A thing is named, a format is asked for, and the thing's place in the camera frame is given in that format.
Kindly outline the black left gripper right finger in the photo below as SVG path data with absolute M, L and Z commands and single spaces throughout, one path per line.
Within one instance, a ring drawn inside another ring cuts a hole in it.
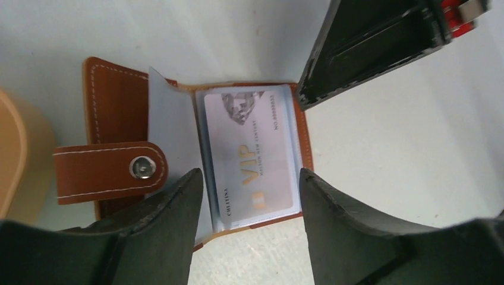
M 503 217 L 428 227 L 379 211 L 300 171 L 316 284 L 502 284 Z

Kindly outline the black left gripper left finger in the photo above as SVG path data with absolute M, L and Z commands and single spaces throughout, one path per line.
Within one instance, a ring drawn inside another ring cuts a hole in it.
M 193 169 L 88 227 L 48 231 L 1 221 L 2 284 L 187 284 L 203 198 Z

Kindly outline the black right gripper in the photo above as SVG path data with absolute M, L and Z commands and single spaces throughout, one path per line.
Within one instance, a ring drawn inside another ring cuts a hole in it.
M 331 1 L 296 90 L 301 109 L 432 54 L 489 10 L 489 0 Z

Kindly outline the brown leather card holder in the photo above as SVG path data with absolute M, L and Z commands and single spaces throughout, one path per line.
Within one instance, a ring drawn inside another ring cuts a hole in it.
M 98 149 L 101 144 L 126 144 L 140 146 L 147 141 L 147 80 L 148 75 L 124 66 L 113 64 L 106 60 L 89 57 L 83 62 L 83 99 L 84 115 L 87 129 L 87 145 L 69 147 L 78 151 Z M 175 80 L 166 78 L 166 81 L 180 90 L 195 95 L 196 91 L 208 90 L 217 87 L 245 87 L 245 86 L 276 86 L 286 84 L 291 92 L 297 88 L 296 83 L 267 83 L 267 82 L 236 82 L 215 83 L 203 85 L 184 85 Z M 294 125 L 298 129 L 300 139 L 300 154 L 303 167 L 313 170 L 313 156 L 311 153 L 310 139 L 305 114 L 299 104 L 294 102 Z M 70 186 L 69 179 L 77 179 L 78 170 L 67 170 L 70 161 L 55 159 L 56 177 L 58 188 L 58 204 L 76 204 L 81 202 L 94 202 L 96 220 L 109 217 L 145 199 L 134 192 L 124 190 L 126 194 L 103 194 L 104 186 L 93 186 L 91 182 L 84 182 L 84 186 Z M 86 194 L 91 198 L 76 198 L 72 196 L 63 198 L 62 194 Z M 193 251 L 198 251 L 208 241 L 219 236 L 240 232 L 248 229 L 256 229 L 263 226 L 279 223 L 302 217 L 301 210 L 285 217 L 254 222 L 251 226 L 244 226 L 234 230 L 225 230 L 223 233 L 208 234 L 196 239 Z

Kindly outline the white striped credit cards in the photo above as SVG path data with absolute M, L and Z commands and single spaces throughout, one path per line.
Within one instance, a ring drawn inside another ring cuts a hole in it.
M 224 228 L 295 213 L 297 159 L 286 87 L 220 89 L 203 103 Z

